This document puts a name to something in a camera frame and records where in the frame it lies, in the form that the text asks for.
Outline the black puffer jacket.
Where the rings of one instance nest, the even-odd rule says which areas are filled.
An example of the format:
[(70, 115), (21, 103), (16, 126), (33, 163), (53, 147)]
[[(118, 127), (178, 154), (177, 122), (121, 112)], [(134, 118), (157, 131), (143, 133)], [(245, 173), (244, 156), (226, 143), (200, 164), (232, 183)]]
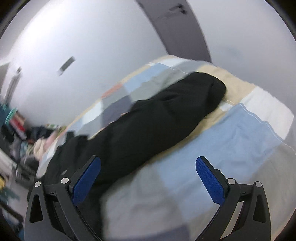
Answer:
[(128, 113), (94, 138), (77, 136), (67, 141), (56, 150), (41, 180), (44, 184), (55, 184), (97, 156), (101, 171), (78, 209), (101, 237), (100, 198), (108, 188), (185, 139), (218, 107), (225, 93), (226, 86), (218, 78), (193, 72), (153, 97), (137, 101)]

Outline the grey bedroom door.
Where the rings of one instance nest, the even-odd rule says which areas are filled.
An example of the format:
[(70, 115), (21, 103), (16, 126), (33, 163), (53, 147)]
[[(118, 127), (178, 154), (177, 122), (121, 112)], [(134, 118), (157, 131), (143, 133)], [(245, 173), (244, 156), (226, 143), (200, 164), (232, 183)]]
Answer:
[(137, 3), (151, 21), (168, 54), (211, 62), (203, 32), (187, 1), (141, 0)]

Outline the cream fluffy garment pile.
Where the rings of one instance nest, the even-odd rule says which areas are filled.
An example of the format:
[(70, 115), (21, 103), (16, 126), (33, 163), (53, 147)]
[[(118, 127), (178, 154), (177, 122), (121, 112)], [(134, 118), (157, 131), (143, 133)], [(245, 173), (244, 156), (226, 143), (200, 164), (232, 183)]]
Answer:
[(46, 152), (47, 140), (45, 138), (38, 139), (33, 148), (33, 155), (36, 160), (40, 161), (43, 157), (43, 154)]

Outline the patchwork checkered bed quilt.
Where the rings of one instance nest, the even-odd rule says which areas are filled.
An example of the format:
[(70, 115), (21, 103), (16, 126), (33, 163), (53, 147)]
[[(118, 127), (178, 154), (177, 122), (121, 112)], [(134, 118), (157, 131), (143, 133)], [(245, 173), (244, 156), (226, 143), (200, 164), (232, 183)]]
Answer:
[(167, 55), (119, 81), (67, 126), (94, 138), (145, 100), (191, 72), (221, 80), (226, 94), (181, 142), (119, 179), (102, 205), (105, 240), (195, 240), (226, 196), (208, 164), (229, 184), (264, 188), (271, 240), (295, 221), (295, 113), (261, 85), (220, 67)]

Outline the grey wall switch panel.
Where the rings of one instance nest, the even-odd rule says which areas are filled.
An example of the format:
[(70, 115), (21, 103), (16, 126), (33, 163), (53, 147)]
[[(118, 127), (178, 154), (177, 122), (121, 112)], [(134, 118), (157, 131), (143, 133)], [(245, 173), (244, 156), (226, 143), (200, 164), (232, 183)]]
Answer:
[(64, 73), (64, 71), (75, 62), (75, 58), (73, 56), (71, 56), (67, 61), (65, 61), (65, 63), (63, 63), (63, 65), (59, 68), (58, 70), (58, 75), (62, 75)]

